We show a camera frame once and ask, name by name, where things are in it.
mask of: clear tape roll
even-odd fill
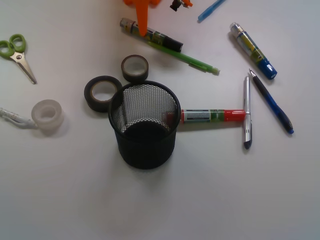
[[[31,111],[33,121],[43,130],[53,130],[63,123],[64,113],[61,105],[55,100],[38,102]]]

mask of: roll of tape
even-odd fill
[[[130,83],[141,83],[149,75],[148,61],[140,55],[127,56],[121,63],[122,75]]]
[[[64,121],[61,105],[55,100],[38,102],[32,108],[31,117],[38,127],[43,130],[56,129]]]
[[[97,76],[86,84],[84,88],[84,98],[93,111],[99,113],[108,112],[112,97],[105,99],[99,98],[97,95],[107,94],[110,90],[110,84],[114,87],[114,93],[122,88],[121,82],[112,76]]]

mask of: orange object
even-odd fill
[[[141,36],[145,36],[147,34],[148,27],[148,6],[149,3],[153,5],[157,5],[161,0],[124,0],[126,5],[135,4],[136,16],[138,19],[138,27]]]
[[[193,4],[190,2],[190,0],[182,0],[182,2],[184,2],[184,4],[187,5],[188,7],[193,6]]]

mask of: scissors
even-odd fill
[[[17,39],[22,42],[21,46],[17,46],[14,43],[14,40],[17,40]],[[0,56],[7,60],[12,59],[13,61],[15,61],[20,66],[20,68],[22,68],[22,70],[26,73],[26,75],[30,78],[31,82],[33,84],[36,84],[37,83],[36,78],[32,73],[29,67],[29,64],[25,58],[26,40],[24,36],[22,36],[21,34],[14,34],[10,37],[9,41],[6,41],[6,40],[0,41],[0,47],[8,48],[7,52],[2,52],[0,49]]]

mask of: black tape roll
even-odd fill
[[[127,56],[121,63],[122,75],[130,83],[142,83],[149,75],[148,61],[140,55]]]
[[[98,100],[94,97],[93,95],[93,89],[95,87],[95,85],[99,84],[99,83],[103,83],[103,82],[108,82],[113,84],[113,86],[115,87],[116,91],[119,91],[122,88],[122,84],[121,82],[119,82],[118,79],[112,77],[112,76],[97,76],[94,79],[90,80],[85,88],[84,88],[84,98],[86,100],[86,103],[88,104],[88,106],[99,113],[107,113],[108,112],[108,108],[109,108],[109,103],[111,102],[111,99],[105,100],[105,101],[101,101]]]

